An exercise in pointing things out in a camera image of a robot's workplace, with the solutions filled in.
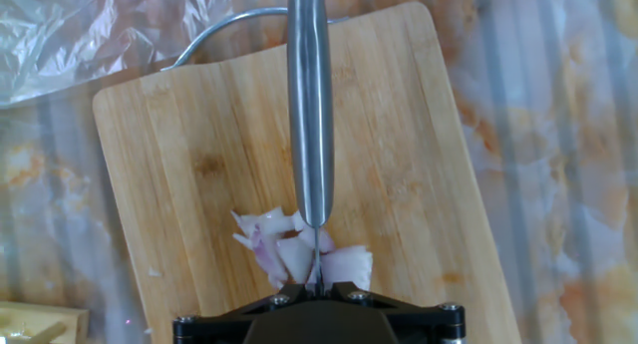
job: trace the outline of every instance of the chopped onion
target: chopped onion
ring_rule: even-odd
[[[294,229],[294,224],[289,216],[286,216],[281,207],[276,207],[262,215],[237,215],[232,216],[247,237],[250,237],[255,230],[255,225],[259,224],[261,233],[264,235],[284,233]]]
[[[252,250],[252,242],[250,241],[250,239],[237,233],[233,233],[232,237],[235,238],[239,243],[243,244],[246,248]]]
[[[316,268],[312,260],[315,230],[306,224],[299,212],[286,216],[281,207],[277,207],[262,215],[237,215],[235,212],[232,215],[244,233],[235,233],[233,238],[255,253],[257,263],[273,287],[283,287],[288,273],[297,283],[306,279],[308,283],[315,282]],[[297,231],[297,236],[282,239],[285,232],[293,230]],[[334,241],[321,228],[319,251],[327,253],[321,255],[324,282],[351,281],[363,290],[370,290],[372,253],[361,245],[335,249]]]
[[[296,231],[301,231],[303,228],[307,227],[306,221],[301,217],[301,213],[297,210],[294,214],[292,214],[292,224],[295,227]]]
[[[363,245],[356,245],[324,254],[321,273],[326,283],[351,281],[359,289],[370,290],[372,253]]]
[[[273,283],[274,280],[286,281],[288,273],[283,266],[281,259],[277,255],[275,241],[279,239],[277,236],[265,236],[261,234],[259,225],[255,226],[255,230],[250,237],[252,251],[255,252],[257,264],[268,273],[268,278]]]
[[[277,240],[277,253],[290,272],[292,279],[303,283],[312,265],[312,252],[299,237]]]
[[[315,248],[315,229],[311,226],[304,224],[304,228],[299,233],[299,238],[303,240],[308,247],[312,249]],[[319,251],[327,253],[335,249],[337,249],[335,242],[328,232],[324,228],[319,229]]]

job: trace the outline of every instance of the screw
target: screw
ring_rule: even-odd
[[[182,316],[182,317],[177,317],[177,319],[175,319],[176,321],[178,321],[179,323],[192,323],[195,320],[197,320],[198,316],[196,315],[186,315],[186,316]]]
[[[270,297],[270,302],[274,305],[285,305],[290,300],[286,294],[275,294]]]
[[[364,300],[370,296],[370,293],[365,292],[363,290],[355,290],[348,294],[348,299],[350,300]]]
[[[459,308],[461,308],[461,306],[454,302],[448,302],[440,304],[439,308],[443,310],[458,310]]]

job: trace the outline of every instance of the black base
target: black base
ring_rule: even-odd
[[[287,284],[278,296],[287,300],[267,297],[218,317],[176,319],[173,343],[436,344],[466,337],[461,306],[422,308],[361,292],[351,282],[335,283],[321,296]]]

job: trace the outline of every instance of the wooden cutting board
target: wooden cutting board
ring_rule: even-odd
[[[468,309],[474,343],[519,343],[432,19],[418,3],[330,26],[337,246],[372,291]],[[230,211],[296,210],[286,49],[101,91],[94,111],[155,343],[171,320],[272,294]]]

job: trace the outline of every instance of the stainless steel knife handle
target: stainless steel knife handle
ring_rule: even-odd
[[[297,205],[326,223],[334,192],[330,44],[325,0],[288,0],[288,100]]]

